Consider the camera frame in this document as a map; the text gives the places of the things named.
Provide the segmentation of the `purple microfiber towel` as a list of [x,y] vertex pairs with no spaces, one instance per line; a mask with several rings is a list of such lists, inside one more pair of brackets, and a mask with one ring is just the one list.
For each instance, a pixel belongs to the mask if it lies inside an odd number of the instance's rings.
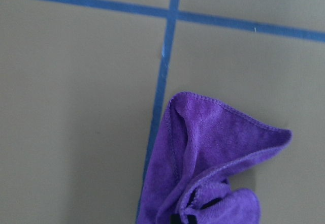
[[180,92],[169,101],[148,164],[138,223],[259,223],[261,206],[229,178],[282,151],[290,130],[220,100]]

